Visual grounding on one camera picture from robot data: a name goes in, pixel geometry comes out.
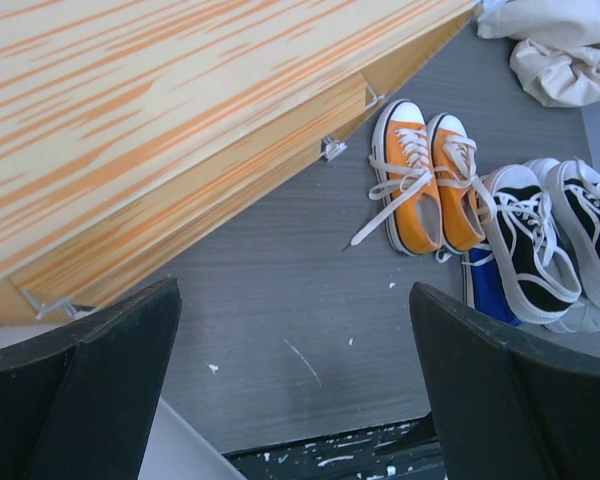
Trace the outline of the blue sneaker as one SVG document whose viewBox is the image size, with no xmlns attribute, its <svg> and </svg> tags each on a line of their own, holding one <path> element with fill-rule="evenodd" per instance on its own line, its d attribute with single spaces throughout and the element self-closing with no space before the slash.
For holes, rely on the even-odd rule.
<svg viewBox="0 0 600 480">
<path fill-rule="evenodd" d="M 464 302 L 480 313 L 517 327 L 522 324 L 504 295 L 501 276 L 487 241 L 462 254 Z"/>
</svg>

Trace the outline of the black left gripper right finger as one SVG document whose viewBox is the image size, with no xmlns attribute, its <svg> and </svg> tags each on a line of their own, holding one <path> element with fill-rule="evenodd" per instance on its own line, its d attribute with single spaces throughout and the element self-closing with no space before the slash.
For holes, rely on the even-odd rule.
<svg viewBox="0 0 600 480">
<path fill-rule="evenodd" d="M 409 310 L 451 479 L 600 479 L 600 358 L 413 285 Z"/>
</svg>

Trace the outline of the orange sneaker one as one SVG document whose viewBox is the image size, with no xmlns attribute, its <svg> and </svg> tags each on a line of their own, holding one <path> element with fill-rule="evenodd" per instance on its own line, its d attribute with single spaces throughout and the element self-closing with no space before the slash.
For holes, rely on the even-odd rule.
<svg viewBox="0 0 600 480">
<path fill-rule="evenodd" d="M 351 239 L 357 246 L 383 226 L 391 246 L 417 256 L 442 246 L 442 213 L 430 154 L 429 135 L 420 108 L 400 99 L 380 114 L 373 130 L 369 165 L 377 184 L 368 197 L 382 209 Z"/>
<path fill-rule="evenodd" d="M 444 263 L 485 239 L 478 206 L 477 144 L 461 120 L 450 113 L 431 118 L 427 135 L 442 212 L 443 243 L 434 258 Z"/>
</svg>

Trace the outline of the black white sneaker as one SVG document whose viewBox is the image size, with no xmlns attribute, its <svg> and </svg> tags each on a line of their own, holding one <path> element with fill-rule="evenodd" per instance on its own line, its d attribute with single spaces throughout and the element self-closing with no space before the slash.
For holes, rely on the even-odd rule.
<svg viewBox="0 0 600 480">
<path fill-rule="evenodd" d="M 544 185 L 575 254 L 582 288 L 600 309 L 600 174 L 581 160 L 564 161 L 549 170 Z"/>
<path fill-rule="evenodd" d="M 548 191 L 520 164 L 492 172 L 482 184 L 491 201 L 483 229 L 508 306 L 526 323 L 557 321 L 580 299 L 582 287 L 558 239 Z"/>
</svg>

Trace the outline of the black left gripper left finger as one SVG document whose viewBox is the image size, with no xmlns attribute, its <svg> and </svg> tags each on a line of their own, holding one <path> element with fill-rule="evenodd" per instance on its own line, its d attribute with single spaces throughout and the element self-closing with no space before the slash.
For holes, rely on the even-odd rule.
<svg viewBox="0 0 600 480">
<path fill-rule="evenodd" d="M 0 479 L 135 479 L 181 313 L 165 278 L 0 349 Z"/>
</svg>

